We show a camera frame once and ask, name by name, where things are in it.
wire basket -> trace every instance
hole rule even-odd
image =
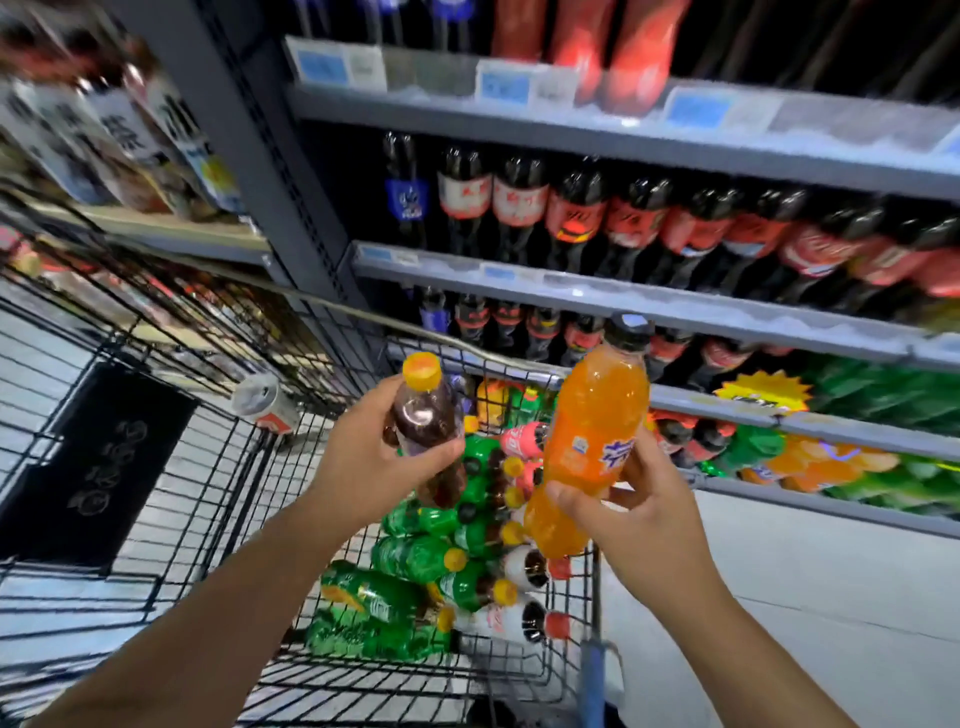
[[[141,500],[128,504],[115,552],[78,560],[59,535],[41,543],[48,538],[42,528],[30,533],[30,543],[7,545],[0,560],[1,717],[42,710],[296,499],[336,418],[399,371],[406,354],[432,351],[448,374],[520,388],[556,390],[566,372],[276,286],[256,272],[155,255],[70,208],[75,223],[48,218],[31,207],[33,199],[56,203],[0,184],[0,223],[15,231],[4,243],[0,278],[0,519],[31,488],[39,491],[37,473],[69,459],[77,418],[121,399],[109,395],[118,386],[112,382],[181,401],[183,416],[157,446],[165,456],[144,478],[150,483]],[[232,414],[234,387],[259,372],[277,376],[298,404],[295,432],[278,436]],[[107,395],[91,394],[101,391]],[[477,403],[488,407],[490,434],[513,417],[508,401]],[[65,478],[85,494],[60,494],[67,508],[100,508],[122,479],[117,469],[128,467],[128,450],[145,447],[134,441],[134,417],[124,417],[125,425],[110,431],[123,442],[102,448],[113,458],[108,469],[98,464],[93,475]],[[134,463],[137,457],[130,455]],[[368,526],[337,558],[368,566],[378,534],[377,525]],[[568,581],[551,581],[535,596],[595,635],[598,556],[590,550],[572,561]],[[569,716],[576,704],[576,642],[521,648],[464,636],[456,654],[416,663],[319,658],[303,638],[320,602],[315,587],[240,723],[454,724],[480,696],[502,698],[519,717],[544,718],[551,710]]]

hand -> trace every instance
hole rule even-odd
[[[623,585],[656,616],[690,600],[727,591],[713,564],[697,501],[683,477],[643,426],[622,477],[633,492],[612,489],[600,500],[558,482],[546,493],[598,544]]]
[[[464,452],[459,438],[416,457],[383,442],[401,375],[390,376],[354,404],[330,432],[317,474],[304,494],[345,538],[386,516],[405,497]]]

orange soda bottle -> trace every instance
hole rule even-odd
[[[559,480],[598,497],[617,481],[650,406],[643,350],[653,332],[638,314],[607,320],[604,343],[573,368],[557,396],[543,482]],[[523,527],[548,559],[580,553],[589,541],[542,488],[527,503]]]

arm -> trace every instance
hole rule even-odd
[[[600,546],[623,585],[684,653],[730,728],[855,728],[736,601],[710,557],[697,502],[650,432],[624,468],[618,513],[560,483],[547,493]]]
[[[340,418],[297,501],[31,727],[233,725],[337,549],[462,451],[463,441],[454,441],[400,458],[383,443],[399,382],[381,382]]]

brown soda bottle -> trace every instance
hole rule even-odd
[[[403,362],[403,382],[393,416],[404,455],[418,455],[463,436],[463,415],[436,354],[410,354]],[[425,505],[452,508],[466,487],[467,474],[458,459],[419,487],[417,497]]]

